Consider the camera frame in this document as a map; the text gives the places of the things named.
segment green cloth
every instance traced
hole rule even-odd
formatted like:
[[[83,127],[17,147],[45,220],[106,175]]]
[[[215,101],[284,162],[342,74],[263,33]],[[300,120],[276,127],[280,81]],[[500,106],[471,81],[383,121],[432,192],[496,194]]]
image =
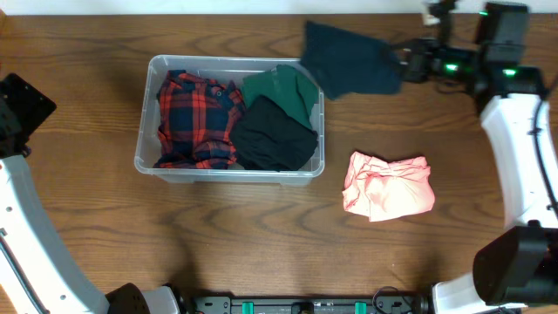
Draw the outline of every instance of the green cloth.
[[[244,104],[252,106],[258,96],[265,96],[280,106],[288,116],[312,129],[310,115],[317,102],[317,88],[304,74],[289,65],[244,78],[241,87]]]

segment green light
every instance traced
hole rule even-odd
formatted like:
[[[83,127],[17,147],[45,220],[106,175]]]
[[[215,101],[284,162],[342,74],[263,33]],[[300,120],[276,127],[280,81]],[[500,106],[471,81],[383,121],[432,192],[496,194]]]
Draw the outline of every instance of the green light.
[[[506,70],[504,70],[504,74],[506,74],[506,76],[514,76],[515,73],[517,73],[516,70],[512,70],[512,69],[506,69]]]
[[[459,67],[457,65],[446,65],[446,69],[448,71],[454,72],[454,71],[457,71],[459,69]]]

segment plastic bin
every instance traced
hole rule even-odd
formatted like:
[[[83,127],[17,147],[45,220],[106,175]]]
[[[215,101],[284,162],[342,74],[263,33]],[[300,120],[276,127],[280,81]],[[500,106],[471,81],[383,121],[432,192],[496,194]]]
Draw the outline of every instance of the plastic bin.
[[[160,142],[157,128],[160,125],[159,101],[160,89],[168,70],[186,70],[199,77],[217,79],[222,84],[233,80],[238,87],[248,75],[264,72],[277,65],[291,65],[310,75],[303,69],[298,59],[293,58],[220,58],[159,55],[149,62],[147,72],[146,94],[139,125],[138,145],[134,165],[142,174],[152,174],[172,183],[194,181],[228,181],[228,182],[269,182],[284,185],[303,186],[320,175],[325,167],[324,159],[324,108],[323,92],[319,90],[318,103],[314,105],[310,116],[312,128],[318,133],[318,146],[314,155],[299,171],[257,171],[244,170],[237,164],[227,170],[213,169],[159,169],[153,164],[160,158]]]

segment white wall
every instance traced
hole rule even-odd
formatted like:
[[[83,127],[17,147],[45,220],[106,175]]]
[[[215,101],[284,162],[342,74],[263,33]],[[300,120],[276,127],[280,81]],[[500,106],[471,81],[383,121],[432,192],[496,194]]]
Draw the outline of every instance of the white wall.
[[[0,0],[8,15],[413,13],[423,0]],[[533,12],[558,12],[558,0],[517,0]],[[460,0],[478,12],[485,0]]]

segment wooden table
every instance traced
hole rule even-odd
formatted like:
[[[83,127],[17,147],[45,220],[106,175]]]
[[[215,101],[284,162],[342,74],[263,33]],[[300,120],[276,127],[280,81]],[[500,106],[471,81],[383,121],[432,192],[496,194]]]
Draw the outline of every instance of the wooden table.
[[[455,44],[470,45],[477,18],[457,18]],[[237,296],[416,290],[470,271],[475,253],[501,234],[498,175],[473,102],[430,84],[328,101],[326,168],[306,188],[174,185],[138,173],[153,56],[297,57],[306,19],[391,42],[432,33],[419,15],[6,18],[0,77],[15,72],[58,104],[30,143],[38,194],[103,292],[169,280]],[[533,16],[527,38],[525,63],[547,79],[558,72],[557,27],[554,16]],[[345,213],[341,191],[355,150],[386,160],[424,155],[433,211],[374,223]],[[0,295],[0,312],[12,311]]]

